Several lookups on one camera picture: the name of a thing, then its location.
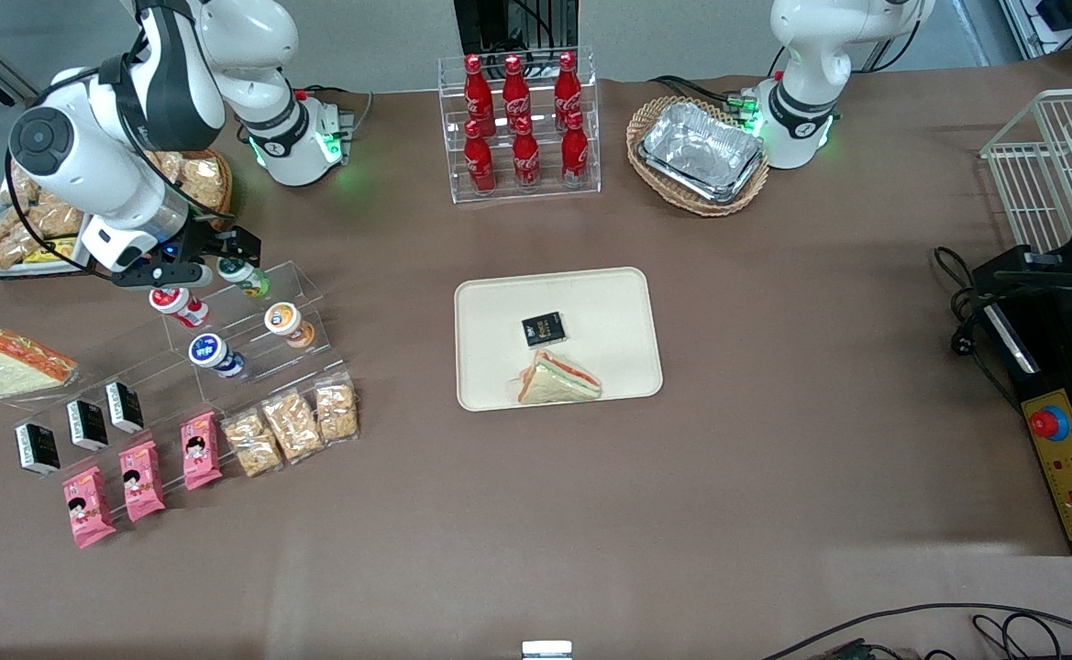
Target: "yogurt bottle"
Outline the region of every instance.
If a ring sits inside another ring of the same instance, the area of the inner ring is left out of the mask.
[[[153,288],[149,291],[149,303],[184,327],[198,327],[209,316],[209,305],[197,300],[188,288]]]
[[[234,378],[245,366],[242,356],[232,351],[224,340],[213,333],[197,334],[197,339],[189,344],[189,362],[212,369],[222,378]]]
[[[292,303],[276,303],[267,310],[267,330],[287,341],[293,349],[306,349],[314,342],[314,326]]]
[[[270,289],[270,276],[260,268],[255,268],[243,259],[224,257],[218,259],[218,275],[229,284],[237,285],[251,298],[260,298]]]

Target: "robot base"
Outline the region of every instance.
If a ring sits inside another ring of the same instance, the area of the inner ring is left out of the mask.
[[[314,183],[330,168],[347,163],[347,145],[352,140],[351,112],[341,112],[336,105],[316,99],[307,99],[301,104],[308,110],[308,130],[288,154],[265,154],[251,139],[258,163],[277,182],[292,188]]]
[[[781,124],[768,104],[768,95],[776,86],[774,79],[759,84],[759,138],[763,139],[764,153],[768,154],[768,166],[774,168],[799,168],[804,163],[812,162],[813,155],[825,142],[829,125],[833,118],[817,126],[813,122],[798,125],[794,131],[799,137],[793,137],[788,126]]]

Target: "gray floor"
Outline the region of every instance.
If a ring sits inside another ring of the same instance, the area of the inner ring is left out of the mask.
[[[382,54],[377,61],[385,72],[375,71],[376,62],[368,59],[369,54],[345,52],[360,49],[363,41],[336,36],[334,30],[339,29],[353,34],[379,34],[377,27],[382,24],[400,24],[398,12],[402,1],[415,0],[362,3],[367,11],[347,13],[346,24],[332,25],[317,20],[317,14],[327,12],[334,21],[333,10],[321,3],[287,0],[288,11],[297,17],[301,33],[300,52],[288,68],[288,76],[298,85],[321,82],[357,89],[372,87],[378,91],[434,87],[431,50],[443,49],[445,42],[457,43],[457,39],[445,35],[452,26],[435,25],[434,32],[442,34],[432,43],[427,42],[423,52]],[[452,10],[444,5],[447,1],[418,3],[427,5],[429,17],[423,16],[427,20],[423,25],[434,25],[447,14],[452,20]],[[396,10],[369,10],[393,4]],[[581,40],[594,43],[598,69],[606,78],[647,79],[665,73],[687,78],[712,78],[728,73],[762,75],[776,51],[776,43],[766,29],[771,3],[762,0],[759,3],[686,0],[669,3],[669,16],[656,16],[650,4],[657,3],[646,3],[645,12],[630,12],[631,3],[626,0],[594,0],[583,10],[586,14],[581,17]],[[354,25],[356,18],[359,25]],[[331,27],[321,30],[321,25]],[[90,66],[109,55],[120,54],[135,34],[136,25],[114,0],[0,1],[0,54],[40,86],[46,85],[62,68]],[[680,39],[673,48],[645,48],[650,41],[668,41],[669,34],[685,39]],[[864,59],[867,48],[851,54]],[[397,58],[386,60],[388,56]],[[1016,45],[996,0],[937,0],[933,16],[892,71],[986,66],[1017,59]],[[0,177],[9,129],[18,114],[16,108],[0,105]]]

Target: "foil container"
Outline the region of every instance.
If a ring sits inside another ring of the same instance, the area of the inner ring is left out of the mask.
[[[763,144],[687,102],[667,105],[638,155],[704,200],[729,205],[763,162]]]

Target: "wicker basket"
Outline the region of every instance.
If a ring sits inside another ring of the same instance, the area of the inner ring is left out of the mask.
[[[638,142],[641,142],[641,138],[650,133],[650,129],[653,129],[654,124],[656,124],[657,118],[661,117],[662,110],[666,109],[667,105],[683,104],[683,102],[688,101],[691,104],[699,105],[700,108],[711,114],[711,117],[725,121],[728,124],[735,124],[735,120],[732,117],[728,116],[724,110],[716,108],[715,105],[708,104],[706,101],[687,99],[685,96],[664,96],[651,101],[649,104],[642,105],[640,110],[632,114],[632,119],[629,120],[629,125],[625,130],[625,146],[629,164],[638,171],[641,179],[644,179],[645,183],[650,184],[650,188],[653,188],[658,195],[662,196],[662,199],[680,209],[686,209],[688,212],[700,214],[703,218],[720,218],[725,216],[725,214],[732,214],[748,206],[748,201],[758,195],[759,189],[763,188],[763,184],[768,181],[766,155],[763,162],[759,164],[757,170],[755,170],[751,179],[740,191],[735,200],[730,205],[723,206],[713,205],[711,201],[704,200],[695,191],[690,191],[689,188],[685,188],[682,183],[662,175],[656,168],[650,167],[638,155]]]

